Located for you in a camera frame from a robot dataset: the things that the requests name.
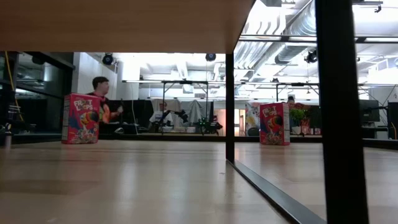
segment yellow cable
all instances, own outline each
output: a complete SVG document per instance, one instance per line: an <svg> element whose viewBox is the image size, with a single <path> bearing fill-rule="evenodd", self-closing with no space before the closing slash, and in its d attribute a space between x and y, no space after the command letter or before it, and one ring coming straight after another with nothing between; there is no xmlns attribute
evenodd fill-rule
<svg viewBox="0 0 398 224"><path fill-rule="evenodd" d="M19 110L19 105L18 105L17 97L15 96L16 90L15 90L15 87L14 87L14 81L12 80L11 69L10 69L10 63L9 63L9 61L8 61L8 53L7 53L7 52L4 52L4 53L6 54L6 62L7 62L8 75L10 76L11 88L12 88L12 90L13 90L13 92L14 92L15 104L17 105L19 117L20 117L21 121L23 122L24 119L22 118L21 111Z"/></svg>
<svg viewBox="0 0 398 224"><path fill-rule="evenodd" d="M396 140L397 140L397 130L396 130L396 127L394 126L394 123L393 123L393 122L391 122L391 124L392 124L392 127L394 128L394 133L395 133L395 135L396 135Z"/></svg>

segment black metal leg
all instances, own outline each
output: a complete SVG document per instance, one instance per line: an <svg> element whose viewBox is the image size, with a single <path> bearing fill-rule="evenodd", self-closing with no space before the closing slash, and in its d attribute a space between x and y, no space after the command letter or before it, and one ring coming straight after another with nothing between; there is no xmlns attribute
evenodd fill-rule
<svg viewBox="0 0 398 224"><path fill-rule="evenodd" d="M208 105L208 102L209 102L209 84L207 83L206 84L206 122L207 121L212 122L213 120L210 120L210 118L209 118L209 120L207 120L207 105Z"/></svg>
<svg viewBox="0 0 398 224"><path fill-rule="evenodd" d="M234 146L234 55L226 55L226 84L225 84L225 107L226 107L226 159L230 162L235 160Z"/></svg>
<svg viewBox="0 0 398 224"><path fill-rule="evenodd" d="M276 102L279 101L278 86L279 86L279 84L276 84Z"/></svg>
<svg viewBox="0 0 398 224"><path fill-rule="evenodd" d="M163 82L163 102L162 102L162 107L163 107L163 108L161 108L162 113L164 113L164 111L165 111L165 109L166 109L165 106L164 106L165 89L166 89L166 82ZM163 135L163 124L159 124L159 126L160 126L160 128L161 128L162 135Z"/></svg>
<svg viewBox="0 0 398 224"><path fill-rule="evenodd" d="M327 222L369 223L352 2L315 3Z"/></svg>

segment cereal box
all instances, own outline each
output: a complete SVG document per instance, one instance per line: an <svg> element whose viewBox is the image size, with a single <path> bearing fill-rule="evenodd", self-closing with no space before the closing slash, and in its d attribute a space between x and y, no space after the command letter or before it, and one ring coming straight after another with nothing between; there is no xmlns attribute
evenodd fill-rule
<svg viewBox="0 0 398 224"><path fill-rule="evenodd" d="M287 103L260 105L260 143L284 146L290 144Z"/></svg>
<svg viewBox="0 0 398 224"><path fill-rule="evenodd" d="M98 141L100 99L72 93L64 99L62 143L83 144Z"/></svg>

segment box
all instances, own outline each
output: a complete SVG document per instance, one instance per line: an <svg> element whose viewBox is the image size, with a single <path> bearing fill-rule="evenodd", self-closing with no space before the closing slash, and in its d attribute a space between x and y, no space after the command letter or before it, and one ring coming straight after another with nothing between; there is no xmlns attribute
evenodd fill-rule
<svg viewBox="0 0 398 224"><path fill-rule="evenodd" d="M283 146L290 144L287 103L260 105L260 143Z"/></svg>
<svg viewBox="0 0 398 224"><path fill-rule="evenodd" d="M72 93L63 104L62 143L84 144L98 141L100 99Z"/></svg>

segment white wall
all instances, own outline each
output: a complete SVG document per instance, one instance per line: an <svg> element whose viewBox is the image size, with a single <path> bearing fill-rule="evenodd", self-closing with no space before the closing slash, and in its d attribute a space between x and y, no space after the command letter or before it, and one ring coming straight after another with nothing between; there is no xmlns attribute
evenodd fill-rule
<svg viewBox="0 0 398 224"><path fill-rule="evenodd" d="M73 64L76 69L73 71L72 92L90 93L93 89L92 81L95 77L102 76L109 79L109 93L106 95L110 100L116 100L116 87L118 77L114 71L104 66L85 52L76 52L73 56Z"/></svg>
<svg viewBox="0 0 398 224"><path fill-rule="evenodd" d="M138 83L123 83L122 80L139 80L139 65L135 63L118 63L118 89L116 98L123 100L137 100L139 92Z"/></svg>

